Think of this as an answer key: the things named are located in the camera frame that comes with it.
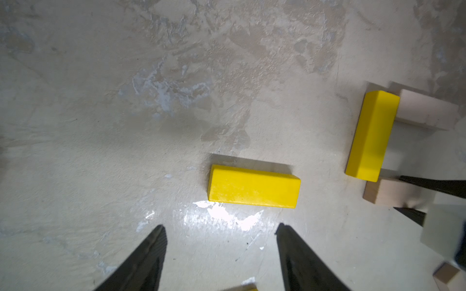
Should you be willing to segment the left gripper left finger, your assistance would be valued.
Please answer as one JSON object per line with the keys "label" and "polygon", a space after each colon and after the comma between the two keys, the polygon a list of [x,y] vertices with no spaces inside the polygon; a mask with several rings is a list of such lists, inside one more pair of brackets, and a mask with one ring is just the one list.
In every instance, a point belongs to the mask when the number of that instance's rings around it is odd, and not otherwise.
{"label": "left gripper left finger", "polygon": [[158,290],[167,250],[167,235],[158,225],[130,256],[95,290],[156,291]]}

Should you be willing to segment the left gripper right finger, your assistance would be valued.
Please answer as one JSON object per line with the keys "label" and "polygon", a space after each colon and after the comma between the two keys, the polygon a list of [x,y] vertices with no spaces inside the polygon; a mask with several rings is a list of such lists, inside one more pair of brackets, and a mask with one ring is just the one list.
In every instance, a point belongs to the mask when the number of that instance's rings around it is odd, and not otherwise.
{"label": "left gripper right finger", "polygon": [[279,224],[275,235],[285,290],[349,291],[291,226]]}

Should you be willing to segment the wooden block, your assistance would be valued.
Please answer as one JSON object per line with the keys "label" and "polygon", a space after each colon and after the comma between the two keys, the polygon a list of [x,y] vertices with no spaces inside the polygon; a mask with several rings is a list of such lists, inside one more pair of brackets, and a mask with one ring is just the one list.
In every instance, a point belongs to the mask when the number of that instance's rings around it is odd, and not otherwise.
{"label": "wooden block", "polygon": [[443,263],[433,278],[440,291],[466,291],[466,273],[449,263]]}
{"label": "wooden block", "polygon": [[421,93],[402,89],[396,121],[435,130],[453,130],[459,106]]}
{"label": "wooden block", "polygon": [[396,179],[367,182],[363,199],[375,205],[423,209],[434,201],[436,192]]}

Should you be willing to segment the yellow block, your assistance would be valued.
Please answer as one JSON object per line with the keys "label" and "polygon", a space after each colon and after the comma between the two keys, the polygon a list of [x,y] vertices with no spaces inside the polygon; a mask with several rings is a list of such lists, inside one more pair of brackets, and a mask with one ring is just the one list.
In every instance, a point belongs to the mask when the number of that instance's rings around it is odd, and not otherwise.
{"label": "yellow block", "polygon": [[208,183],[210,202],[294,209],[301,180],[294,175],[213,165]]}
{"label": "yellow block", "polygon": [[385,91],[365,94],[346,175],[378,181],[399,104],[399,96]]}

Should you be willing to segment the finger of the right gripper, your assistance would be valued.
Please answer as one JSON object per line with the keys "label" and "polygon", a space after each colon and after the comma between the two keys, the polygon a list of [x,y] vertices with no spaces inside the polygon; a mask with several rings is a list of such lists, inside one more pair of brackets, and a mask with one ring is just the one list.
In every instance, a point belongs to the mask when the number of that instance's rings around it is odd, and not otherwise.
{"label": "finger of the right gripper", "polygon": [[405,217],[412,220],[413,222],[415,222],[416,224],[420,225],[421,227],[424,226],[425,218],[427,215],[425,212],[406,207],[395,207],[394,209],[403,214]]}
{"label": "finger of the right gripper", "polygon": [[409,183],[421,188],[442,192],[451,196],[465,199],[466,198],[466,181],[465,180],[437,180],[409,176],[398,177],[399,181]]}

